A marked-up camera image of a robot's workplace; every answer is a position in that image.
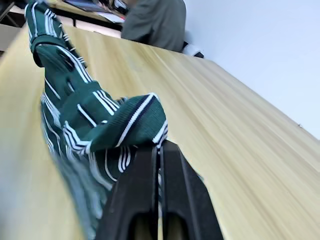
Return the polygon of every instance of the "black clamp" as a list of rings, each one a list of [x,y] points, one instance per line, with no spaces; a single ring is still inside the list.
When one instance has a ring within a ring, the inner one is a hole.
[[[207,188],[179,147],[165,141],[157,151],[137,151],[112,189],[95,240],[157,240],[159,205],[164,240],[223,240]]]

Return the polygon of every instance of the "gray shirt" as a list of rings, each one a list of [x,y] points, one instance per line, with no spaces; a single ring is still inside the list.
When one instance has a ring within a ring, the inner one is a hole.
[[[185,25],[186,5],[183,0],[139,0],[125,19],[121,37],[181,52]]]

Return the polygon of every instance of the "paper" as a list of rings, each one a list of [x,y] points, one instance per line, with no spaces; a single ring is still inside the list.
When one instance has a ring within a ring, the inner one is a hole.
[[[124,23],[125,20],[117,15],[114,15],[113,13],[104,13],[104,12],[96,12],[96,14],[108,19],[109,21],[113,23]]]

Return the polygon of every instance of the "striped scarf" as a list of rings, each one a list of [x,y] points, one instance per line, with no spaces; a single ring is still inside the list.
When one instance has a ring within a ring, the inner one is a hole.
[[[166,139],[166,116],[155,93],[114,100],[101,89],[47,4],[31,0],[25,18],[33,59],[45,68],[44,137],[86,237],[94,239],[112,186],[137,148],[159,148]]]

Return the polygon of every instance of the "wooden table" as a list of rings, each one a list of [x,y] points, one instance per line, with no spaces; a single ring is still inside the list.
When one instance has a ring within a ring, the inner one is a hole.
[[[204,177],[225,240],[319,239],[318,140],[214,62],[66,31],[113,97],[159,95],[169,139]],[[0,63],[1,240],[82,239],[42,136],[43,87],[24,28]]]
[[[93,12],[88,12],[88,11],[81,10],[81,9],[75,7],[75,6],[72,6],[72,5],[68,4],[68,3],[63,2],[62,0],[47,0],[46,2],[48,3],[48,5],[51,8],[63,10],[63,11],[74,13],[74,14],[79,14],[79,15],[82,15],[82,16],[85,16],[85,17],[89,17],[89,18],[92,18],[92,19],[98,19],[98,20],[110,23],[110,21],[108,19],[106,19],[106,18],[104,18],[104,17],[102,17],[102,16],[100,16],[98,14],[95,14]]]

